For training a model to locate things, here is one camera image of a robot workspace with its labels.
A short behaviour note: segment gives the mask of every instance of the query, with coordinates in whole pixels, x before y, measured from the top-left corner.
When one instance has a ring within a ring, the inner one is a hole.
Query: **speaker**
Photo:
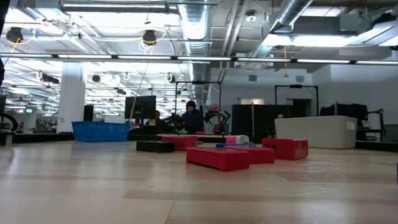
[[[94,118],[94,106],[85,105],[85,113],[83,115],[83,121],[93,121]]]

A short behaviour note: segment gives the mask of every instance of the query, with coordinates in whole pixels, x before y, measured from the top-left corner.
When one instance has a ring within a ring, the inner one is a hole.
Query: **robotic arm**
[[[218,124],[214,129],[214,134],[221,134],[224,131],[224,126],[230,119],[231,114],[227,111],[220,111],[217,106],[213,106],[206,112],[204,120],[206,123],[212,124],[210,119],[214,117],[217,117],[218,120]]]

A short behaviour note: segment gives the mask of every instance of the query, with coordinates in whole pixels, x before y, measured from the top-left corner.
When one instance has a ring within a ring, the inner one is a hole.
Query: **metal frame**
[[[318,86],[315,85],[276,85],[275,86],[275,106],[278,105],[278,87],[289,87],[289,88],[314,88],[315,89],[315,98],[317,99],[317,116],[319,116],[319,95],[318,95]]]
[[[324,60],[307,58],[248,58],[248,57],[208,57],[208,56],[170,56],[170,55],[98,55],[98,54],[28,54],[0,52],[0,57],[22,58],[40,61],[62,62],[143,62],[143,63],[181,63],[181,62],[274,62],[308,63],[324,65],[383,65],[397,66],[394,60]]]
[[[219,101],[218,101],[218,109],[221,110],[221,82],[205,82],[205,81],[193,81],[193,82],[186,82],[186,81],[181,81],[181,82],[175,82],[175,101],[174,101],[174,113],[177,114],[177,92],[178,92],[178,84],[180,83],[191,83],[194,85],[206,85],[206,84],[218,84],[220,87],[219,91]]]

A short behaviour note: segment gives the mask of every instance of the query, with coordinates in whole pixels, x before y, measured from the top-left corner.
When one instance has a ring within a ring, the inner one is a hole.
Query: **red plastic crate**
[[[249,153],[250,164],[266,164],[275,162],[275,150],[265,147],[225,146],[228,149],[244,150]]]
[[[274,149],[276,159],[293,161],[308,157],[307,140],[263,139],[262,146]]]
[[[188,147],[195,146],[198,141],[197,136],[162,136],[162,142],[174,143],[176,151],[186,151]]]
[[[248,169],[250,166],[248,152],[226,148],[189,147],[187,163],[210,166],[220,171]]]

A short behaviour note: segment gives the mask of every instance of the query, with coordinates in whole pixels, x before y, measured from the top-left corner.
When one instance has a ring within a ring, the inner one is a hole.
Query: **cable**
[[[18,38],[17,39],[17,42],[14,44],[14,47],[12,48],[12,50],[11,50],[11,53],[14,53],[14,51],[15,51],[15,48],[17,47],[17,43],[19,42],[21,40],[21,38]]]
[[[162,36],[160,39],[158,39],[158,40],[146,41],[146,40],[144,40],[144,38],[142,38],[142,41],[144,41],[144,42],[147,43],[147,44],[154,44],[154,43],[156,43],[156,42],[159,42],[159,41],[163,40],[163,38],[164,38],[165,35],[166,35],[166,33],[163,33],[163,36]]]
[[[152,50],[150,51],[150,54],[153,53],[154,48],[155,48],[155,46],[153,45],[153,46],[152,46]],[[144,74],[142,75],[141,82],[139,83],[138,90],[137,90],[137,92],[136,92],[136,97],[134,98],[134,102],[132,103],[132,107],[131,107],[131,111],[130,111],[130,125],[131,125],[132,115],[134,114],[134,107],[136,106],[136,101],[137,101],[138,93],[139,93],[139,90],[141,89],[142,83],[144,82],[145,75],[147,74],[148,66],[149,66],[149,63],[147,63],[147,66],[145,67]]]
[[[338,6],[333,6],[333,7],[331,7],[329,10],[327,10],[327,12],[325,13],[325,15],[323,15],[323,17],[325,17],[332,9],[334,9],[334,8],[338,8],[338,9],[340,9],[340,11],[341,11],[341,13],[344,13],[344,11],[340,8],[340,7],[338,7]]]

